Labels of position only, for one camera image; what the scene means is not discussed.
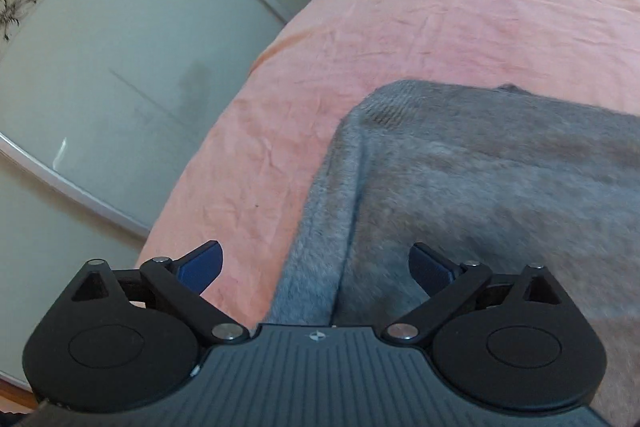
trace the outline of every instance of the folded garment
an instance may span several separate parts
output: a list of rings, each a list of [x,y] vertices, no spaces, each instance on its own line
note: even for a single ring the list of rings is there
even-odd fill
[[[603,325],[640,315],[639,209],[639,118],[513,87],[396,82],[340,123],[266,320],[384,327],[426,298],[407,264],[417,241],[494,271],[540,262],[601,336],[610,398],[638,371],[633,328]],[[640,415],[609,398],[605,417]]]

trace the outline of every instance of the garment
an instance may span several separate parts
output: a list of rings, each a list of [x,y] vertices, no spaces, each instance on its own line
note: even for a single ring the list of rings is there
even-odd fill
[[[635,320],[639,208],[639,118],[513,88],[396,82],[338,127],[266,321],[388,325],[426,299],[407,265],[417,241],[496,272],[543,263],[595,326]],[[617,330],[596,331],[620,349]],[[604,388],[636,382],[638,361],[618,355]]]

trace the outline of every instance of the pink bed sheet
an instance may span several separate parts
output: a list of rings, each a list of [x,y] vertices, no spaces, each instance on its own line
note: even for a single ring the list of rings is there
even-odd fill
[[[258,58],[175,186],[142,251],[225,251],[204,293],[253,326],[266,313],[307,189],[343,115],[400,78],[535,93],[640,114],[640,0],[313,0]],[[591,317],[607,346],[596,406],[640,417],[637,317]]]

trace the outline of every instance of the metal screw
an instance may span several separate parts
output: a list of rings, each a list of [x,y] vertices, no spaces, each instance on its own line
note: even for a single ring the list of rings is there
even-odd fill
[[[240,324],[223,323],[214,327],[211,333],[221,341],[234,341],[244,333],[244,328]]]
[[[386,328],[386,334],[395,339],[408,341],[418,335],[418,328],[411,324],[396,323]]]

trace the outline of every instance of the bed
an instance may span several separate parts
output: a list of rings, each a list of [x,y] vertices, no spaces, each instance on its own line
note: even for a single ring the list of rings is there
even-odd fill
[[[255,325],[340,118],[400,78],[510,83],[640,114],[640,0],[313,0],[210,130],[140,263],[217,239],[225,266],[203,295]],[[616,339],[594,406],[631,425],[640,417],[640,321],[618,311],[592,324]]]

